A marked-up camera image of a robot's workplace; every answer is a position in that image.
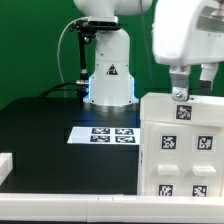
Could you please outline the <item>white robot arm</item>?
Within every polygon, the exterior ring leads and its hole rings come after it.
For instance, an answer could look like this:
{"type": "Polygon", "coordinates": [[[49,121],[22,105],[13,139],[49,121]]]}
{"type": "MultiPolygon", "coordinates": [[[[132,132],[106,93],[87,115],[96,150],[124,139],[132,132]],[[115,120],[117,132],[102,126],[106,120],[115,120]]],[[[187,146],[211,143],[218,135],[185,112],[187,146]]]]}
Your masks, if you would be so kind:
{"type": "MultiPolygon", "coordinates": [[[[86,38],[95,36],[95,70],[84,102],[98,108],[134,106],[134,79],[129,73],[130,38],[120,15],[147,12],[153,0],[73,0],[84,14],[77,22],[86,38]]],[[[153,55],[170,67],[172,98],[189,99],[192,65],[224,61],[224,0],[158,0],[152,31],[153,55]]]]}

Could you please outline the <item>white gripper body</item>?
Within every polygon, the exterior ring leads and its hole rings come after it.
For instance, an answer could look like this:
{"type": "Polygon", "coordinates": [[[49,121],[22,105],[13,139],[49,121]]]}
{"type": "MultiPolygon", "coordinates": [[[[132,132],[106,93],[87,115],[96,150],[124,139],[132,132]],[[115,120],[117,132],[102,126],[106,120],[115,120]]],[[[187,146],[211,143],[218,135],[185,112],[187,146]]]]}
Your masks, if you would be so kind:
{"type": "Polygon", "coordinates": [[[224,61],[224,0],[158,0],[153,54],[165,65],[224,61]]]}

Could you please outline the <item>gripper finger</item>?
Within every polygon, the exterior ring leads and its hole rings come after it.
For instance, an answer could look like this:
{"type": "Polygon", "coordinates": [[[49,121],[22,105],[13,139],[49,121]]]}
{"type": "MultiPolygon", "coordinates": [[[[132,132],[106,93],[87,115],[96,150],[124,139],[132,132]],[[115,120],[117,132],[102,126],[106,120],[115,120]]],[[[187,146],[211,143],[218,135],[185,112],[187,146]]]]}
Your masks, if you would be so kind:
{"type": "Polygon", "coordinates": [[[190,66],[172,65],[169,75],[172,84],[172,99],[177,102],[186,102],[189,99],[190,66]]]}
{"type": "Polygon", "coordinates": [[[218,63],[203,63],[199,79],[199,93],[209,95],[213,88],[213,82],[218,72],[218,63]]]}

